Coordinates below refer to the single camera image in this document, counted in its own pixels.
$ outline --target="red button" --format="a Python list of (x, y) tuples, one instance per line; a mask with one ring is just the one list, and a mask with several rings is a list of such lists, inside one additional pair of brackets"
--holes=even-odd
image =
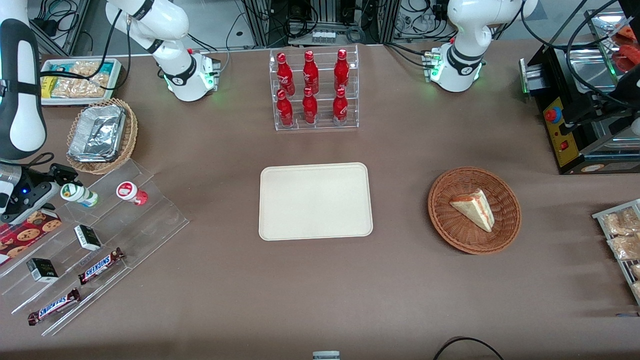
[(558, 112), (555, 109), (550, 109), (545, 112), (545, 120), (549, 122), (556, 121), (558, 118)]

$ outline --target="yellow panel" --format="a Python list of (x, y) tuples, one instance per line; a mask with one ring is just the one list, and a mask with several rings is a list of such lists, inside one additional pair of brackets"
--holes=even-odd
[[(555, 107), (560, 108), (560, 110), (563, 109), (560, 98), (557, 98), (554, 102), (552, 102), (551, 105), (549, 105), (548, 108), (545, 109), (543, 115), (547, 112), (547, 110)], [(573, 134), (563, 136), (560, 133), (560, 125), (564, 124), (564, 117), (560, 118), (560, 121), (557, 124), (551, 124), (549, 121), (545, 121), (545, 124), (547, 125), (547, 129), (549, 130), (549, 137), (551, 138), (551, 144), (553, 144), (554, 153), (556, 154), (558, 164), (563, 167), (569, 164), (569, 162), (571, 162), (573, 159), (577, 158), (580, 153), (578, 152), (578, 147), (575, 144)], [(562, 150), (560, 148), (560, 144), (565, 141), (569, 146), (565, 150)]]

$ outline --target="black box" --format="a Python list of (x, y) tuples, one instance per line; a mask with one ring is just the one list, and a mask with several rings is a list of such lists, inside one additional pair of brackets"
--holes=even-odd
[(100, 249), (100, 240), (98, 240), (98, 236), (96, 236), (95, 231), (91, 227), (86, 225), (78, 225), (74, 228), (76, 232), (76, 237), (78, 241), (80, 241), (80, 246), (83, 248), (96, 251)]
[(27, 267), (35, 281), (54, 282), (58, 279), (56, 269), (53, 268), (53, 264), (50, 260), (31, 258), (27, 261)]

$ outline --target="small plastic bottle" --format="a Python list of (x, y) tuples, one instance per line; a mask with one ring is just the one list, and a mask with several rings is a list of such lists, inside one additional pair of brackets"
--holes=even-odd
[(346, 88), (349, 85), (349, 63), (347, 62), (347, 51), (345, 49), (338, 50), (338, 61), (333, 68), (335, 81), (333, 87), (337, 91), (340, 87)]
[(347, 122), (347, 107), (349, 102), (344, 97), (344, 88), (340, 87), (336, 90), (336, 96), (333, 100), (333, 123), (337, 126), (343, 126)]
[(302, 99), (302, 107), (305, 109), (305, 121), (307, 124), (315, 124), (318, 118), (318, 101), (309, 86), (305, 88), (305, 98)]
[(314, 95), (317, 94), (320, 91), (320, 79), (314, 52), (311, 50), (305, 51), (305, 67), (302, 69), (302, 74), (305, 77), (305, 86), (310, 87)]
[(122, 200), (132, 202), (137, 206), (144, 205), (149, 199), (149, 195), (147, 195), (146, 192), (138, 189), (138, 187), (130, 181), (125, 181), (118, 185), (116, 195)]
[(284, 127), (293, 126), (293, 107), (291, 101), (287, 99), (287, 94), (282, 89), (278, 89), (276, 93), (278, 96), (278, 102), (276, 107), (278, 108), (278, 115), (280, 116), (280, 122)]
[(296, 93), (296, 86), (293, 85), (293, 71), (287, 63), (287, 57), (284, 53), (276, 55), (278, 59), (278, 82), (280, 88), (286, 91), (287, 96), (293, 96)]
[(60, 197), (67, 201), (78, 202), (86, 208), (98, 203), (98, 194), (76, 184), (64, 184), (60, 188)]

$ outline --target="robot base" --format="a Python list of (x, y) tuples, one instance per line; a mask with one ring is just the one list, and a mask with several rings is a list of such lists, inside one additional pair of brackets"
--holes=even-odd
[(480, 76), (482, 64), (469, 72), (468, 75), (460, 75), (447, 60), (447, 51), (451, 44), (444, 44), (442, 47), (434, 47), (429, 58), (422, 57), (424, 65), (432, 65), (433, 69), (424, 69), (424, 77), (427, 82), (434, 82), (444, 90), (450, 92), (463, 92), (471, 87), (471, 84)]
[(209, 92), (218, 90), (220, 80), (220, 61), (202, 54), (192, 54), (196, 60), (196, 71), (184, 85), (175, 85), (164, 77), (169, 90), (182, 101), (196, 101)]

